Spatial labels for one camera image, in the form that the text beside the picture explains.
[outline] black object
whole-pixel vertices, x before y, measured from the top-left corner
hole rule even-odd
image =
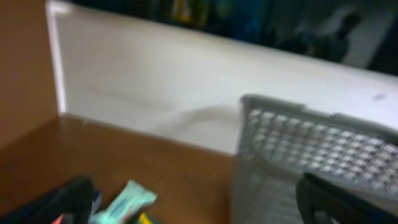
[[[305,224],[398,223],[398,218],[324,181],[304,174],[296,185],[298,209]]]
[[[54,222],[62,214],[72,214],[74,224],[87,224],[90,218],[94,187],[89,177],[77,177],[64,186],[0,217],[0,223]]]

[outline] teal package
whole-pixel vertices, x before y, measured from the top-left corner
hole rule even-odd
[[[129,180],[124,190],[111,205],[90,218],[90,224],[119,224],[126,221],[141,207],[155,202],[157,195],[133,180]]]

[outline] perforated basket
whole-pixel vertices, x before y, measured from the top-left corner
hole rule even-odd
[[[303,172],[360,195],[397,200],[395,131],[262,96],[244,96],[242,103],[233,223],[302,223],[295,184]]]

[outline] brown wooden surface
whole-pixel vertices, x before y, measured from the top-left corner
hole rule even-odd
[[[0,1],[0,147],[57,116],[44,0]]]
[[[109,204],[129,179],[159,195],[163,224],[229,223],[233,158],[62,118],[0,151],[0,213],[88,174]]]

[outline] gray plastic basket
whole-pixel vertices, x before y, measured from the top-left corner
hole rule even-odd
[[[303,172],[393,208],[398,199],[395,131],[263,96],[247,95],[242,103],[233,223],[302,223],[295,184]]]

